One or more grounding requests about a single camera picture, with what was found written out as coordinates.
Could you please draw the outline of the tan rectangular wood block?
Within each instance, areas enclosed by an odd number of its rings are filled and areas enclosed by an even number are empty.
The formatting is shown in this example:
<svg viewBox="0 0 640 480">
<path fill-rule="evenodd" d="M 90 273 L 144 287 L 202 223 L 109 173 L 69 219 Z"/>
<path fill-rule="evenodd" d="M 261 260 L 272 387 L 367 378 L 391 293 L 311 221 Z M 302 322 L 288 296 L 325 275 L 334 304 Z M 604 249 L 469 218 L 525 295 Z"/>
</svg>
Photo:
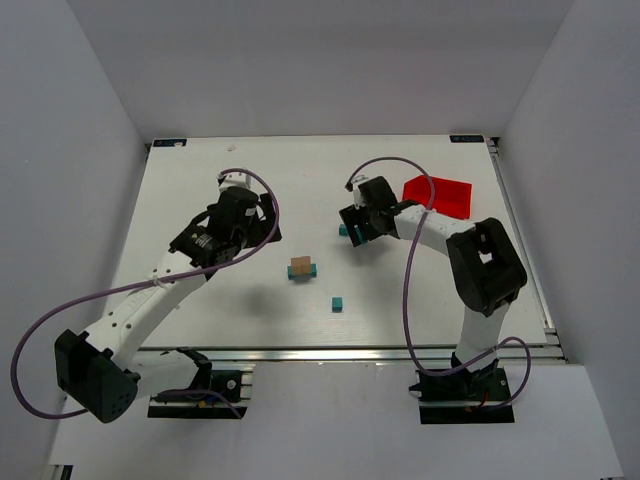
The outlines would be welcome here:
<svg viewBox="0 0 640 480">
<path fill-rule="evenodd" d="M 294 276 L 302 274 L 302 260 L 300 257 L 293 257 L 291 259 L 291 271 Z"/>
</svg>

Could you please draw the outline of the teal cube wood block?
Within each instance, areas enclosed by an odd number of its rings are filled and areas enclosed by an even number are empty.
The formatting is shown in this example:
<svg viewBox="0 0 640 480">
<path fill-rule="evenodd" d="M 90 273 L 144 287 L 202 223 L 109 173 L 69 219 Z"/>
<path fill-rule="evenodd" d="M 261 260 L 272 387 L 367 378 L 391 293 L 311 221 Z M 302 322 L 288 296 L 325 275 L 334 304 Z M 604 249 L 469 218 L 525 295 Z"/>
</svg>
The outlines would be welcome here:
<svg viewBox="0 0 640 480">
<path fill-rule="evenodd" d="M 331 299 L 331 308 L 334 313 L 341 313 L 344 309 L 344 301 L 342 297 L 333 297 Z"/>
</svg>

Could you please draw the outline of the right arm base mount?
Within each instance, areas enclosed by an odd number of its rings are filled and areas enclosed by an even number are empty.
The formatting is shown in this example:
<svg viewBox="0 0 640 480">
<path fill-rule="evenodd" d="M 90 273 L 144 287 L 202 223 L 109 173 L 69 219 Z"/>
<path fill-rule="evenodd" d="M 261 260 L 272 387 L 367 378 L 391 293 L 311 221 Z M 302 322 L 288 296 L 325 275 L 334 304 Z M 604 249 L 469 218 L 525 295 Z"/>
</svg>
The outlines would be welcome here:
<svg viewBox="0 0 640 480">
<path fill-rule="evenodd" d="M 423 425 L 495 425 L 513 424 L 510 405 L 499 407 L 511 398 L 503 368 L 486 375 L 460 372 L 433 377 L 417 372 L 417 382 L 408 390 L 418 400 Z"/>
</svg>

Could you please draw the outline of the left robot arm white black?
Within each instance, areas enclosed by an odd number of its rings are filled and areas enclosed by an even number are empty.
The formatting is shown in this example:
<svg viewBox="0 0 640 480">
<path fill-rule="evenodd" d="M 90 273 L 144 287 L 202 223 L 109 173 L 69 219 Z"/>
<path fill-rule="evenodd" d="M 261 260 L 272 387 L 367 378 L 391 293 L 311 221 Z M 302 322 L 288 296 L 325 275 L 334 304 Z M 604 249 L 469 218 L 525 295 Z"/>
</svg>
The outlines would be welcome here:
<svg viewBox="0 0 640 480">
<path fill-rule="evenodd" d="M 210 360 L 176 347 L 140 355 L 150 334 L 216 270 L 239 253 L 280 240 L 278 206 L 261 195 L 231 186 L 169 244 L 150 282 L 84 331 L 63 332 L 54 343 L 59 386 L 103 423 L 124 414 L 140 397 L 197 398 L 211 392 Z"/>
</svg>

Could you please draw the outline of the teal arch wood block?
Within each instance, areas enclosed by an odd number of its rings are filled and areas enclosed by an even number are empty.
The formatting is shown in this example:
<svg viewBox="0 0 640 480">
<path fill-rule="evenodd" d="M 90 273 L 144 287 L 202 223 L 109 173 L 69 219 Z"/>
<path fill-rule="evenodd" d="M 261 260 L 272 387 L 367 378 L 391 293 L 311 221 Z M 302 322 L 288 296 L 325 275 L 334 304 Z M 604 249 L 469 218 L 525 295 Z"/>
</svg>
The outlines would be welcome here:
<svg viewBox="0 0 640 480">
<path fill-rule="evenodd" d="M 287 276 L 289 280 L 298 280 L 303 278 L 316 278 L 317 277 L 317 265 L 311 263 L 304 266 L 302 269 L 295 269 L 292 265 L 287 266 Z"/>
</svg>

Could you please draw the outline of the teal rectangular wood block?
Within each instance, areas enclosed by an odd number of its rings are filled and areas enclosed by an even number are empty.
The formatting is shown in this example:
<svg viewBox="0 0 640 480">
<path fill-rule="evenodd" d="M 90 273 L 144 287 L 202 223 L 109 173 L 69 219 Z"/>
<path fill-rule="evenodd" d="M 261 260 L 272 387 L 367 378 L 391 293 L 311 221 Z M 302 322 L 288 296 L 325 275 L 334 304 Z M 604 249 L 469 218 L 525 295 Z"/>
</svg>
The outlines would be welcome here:
<svg viewBox="0 0 640 480">
<path fill-rule="evenodd" d="M 366 244 L 368 242 L 368 240 L 363 236 L 360 228 L 358 226 L 355 226 L 354 230 L 355 230 L 356 236 L 358 238 L 359 244 L 360 245 Z"/>
</svg>

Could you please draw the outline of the red plastic bin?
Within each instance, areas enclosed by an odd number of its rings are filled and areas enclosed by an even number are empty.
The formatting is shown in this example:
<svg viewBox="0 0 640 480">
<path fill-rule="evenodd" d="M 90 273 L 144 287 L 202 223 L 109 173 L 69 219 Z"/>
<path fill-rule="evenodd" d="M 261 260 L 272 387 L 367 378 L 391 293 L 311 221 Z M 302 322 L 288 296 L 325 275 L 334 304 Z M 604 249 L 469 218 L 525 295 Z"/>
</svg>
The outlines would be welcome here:
<svg viewBox="0 0 640 480">
<path fill-rule="evenodd" d="M 472 185 L 470 183 L 433 177 L 435 196 L 431 207 L 456 219 L 471 217 Z M 431 184 L 424 176 L 408 180 L 403 186 L 403 200 L 413 200 L 427 206 L 431 198 Z"/>
</svg>

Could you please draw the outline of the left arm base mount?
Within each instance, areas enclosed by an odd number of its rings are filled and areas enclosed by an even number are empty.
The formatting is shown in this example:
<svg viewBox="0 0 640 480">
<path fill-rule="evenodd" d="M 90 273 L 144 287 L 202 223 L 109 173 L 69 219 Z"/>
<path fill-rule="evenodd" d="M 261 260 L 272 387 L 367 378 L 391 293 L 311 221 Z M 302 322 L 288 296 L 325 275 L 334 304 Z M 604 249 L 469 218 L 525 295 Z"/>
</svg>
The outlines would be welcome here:
<svg viewBox="0 0 640 480">
<path fill-rule="evenodd" d="M 179 347 L 162 351 L 171 360 L 177 380 L 150 397 L 152 419 L 241 420 L 251 397 L 251 375 L 239 367 L 219 367 L 197 350 Z"/>
</svg>

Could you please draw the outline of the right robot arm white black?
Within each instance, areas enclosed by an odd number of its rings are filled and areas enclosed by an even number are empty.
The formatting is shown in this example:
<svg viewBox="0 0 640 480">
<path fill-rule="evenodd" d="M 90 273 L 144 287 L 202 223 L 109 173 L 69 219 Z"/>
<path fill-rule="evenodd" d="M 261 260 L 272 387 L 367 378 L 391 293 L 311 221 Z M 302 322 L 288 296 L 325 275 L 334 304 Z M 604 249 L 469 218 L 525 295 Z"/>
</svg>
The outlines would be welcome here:
<svg viewBox="0 0 640 480">
<path fill-rule="evenodd" d="M 359 175 L 347 182 L 353 204 L 339 215 L 352 245 L 390 236 L 411 243 L 402 286 L 405 343 L 418 371 L 428 377 L 447 377 L 495 368 L 504 345 L 499 334 L 506 313 L 527 283 L 527 273 L 503 224 L 495 218 L 480 222 L 459 220 L 414 200 L 399 201 L 382 176 Z M 449 260 L 458 297 L 465 306 L 460 338 L 451 367 L 428 370 L 415 353 L 409 323 L 411 271 L 419 246 Z"/>
</svg>

